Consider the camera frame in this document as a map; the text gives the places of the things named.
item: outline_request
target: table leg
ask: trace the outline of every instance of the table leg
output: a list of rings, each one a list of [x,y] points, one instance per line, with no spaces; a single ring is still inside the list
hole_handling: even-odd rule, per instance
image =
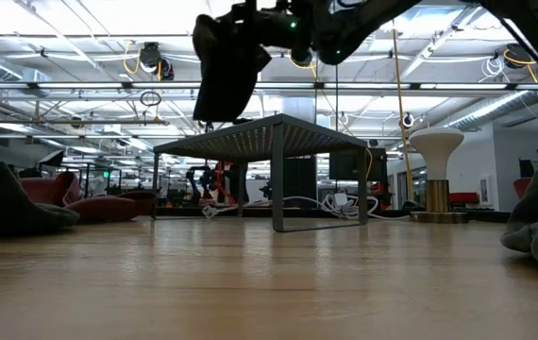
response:
[[[367,224],[367,156],[365,148],[357,150],[357,196],[359,197],[360,224]]]
[[[246,190],[246,164],[238,164],[238,217],[244,216],[244,191]]]
[[[158,206],[158,166],[160,164],[160,154],[154,154],[154,177],[152,178],[152,191],[156,196],[154,209],[152,209],[152,219],[156,219],[156,208]]]
[[[284,126],[273,126],[271,156],[271,186],[273,199],[273,230],[284,231]]]

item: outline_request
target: wooden table surface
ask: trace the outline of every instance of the wooden table surface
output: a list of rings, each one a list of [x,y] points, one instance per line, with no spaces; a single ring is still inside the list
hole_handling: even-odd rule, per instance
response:
[[[503,230],[220,218],[4,239],[0,339],[538,339],[538,265]]]

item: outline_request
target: table top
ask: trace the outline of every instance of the table top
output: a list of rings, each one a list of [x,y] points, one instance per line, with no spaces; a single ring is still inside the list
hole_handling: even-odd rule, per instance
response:
[[[268,161],[272,156],[274,129],[280,124],[284,127],[286,158],[367,147],[366,141],[278,114],[158,145],[154,152],[226,162]]]

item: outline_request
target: metal table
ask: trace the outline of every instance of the metal table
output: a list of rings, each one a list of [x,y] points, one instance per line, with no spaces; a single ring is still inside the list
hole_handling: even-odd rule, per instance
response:
[[[154,147],[154,192],[158,188],[160,154],[189,156],[244,164],[271,161],[273,185],[273,229],[277,232],[320,230],[339,227],[290,229],[284,228],[283,176],[284,158],[356,149],[358,155],[358,193],[367,193],[366,156],[367,142],[331,129],[278,114],[241,125],[222,128]],[[238,215],[244,211],[244,167],[240,167]],[[367,223],[367,200],[359,200],[359,223]]]

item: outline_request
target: wooden pedestal base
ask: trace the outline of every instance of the wooden pedestal base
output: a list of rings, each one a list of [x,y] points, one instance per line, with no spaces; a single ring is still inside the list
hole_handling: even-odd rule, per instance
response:
[[[466,212],[412,212],[414,222],[462,224],[468,223]]]

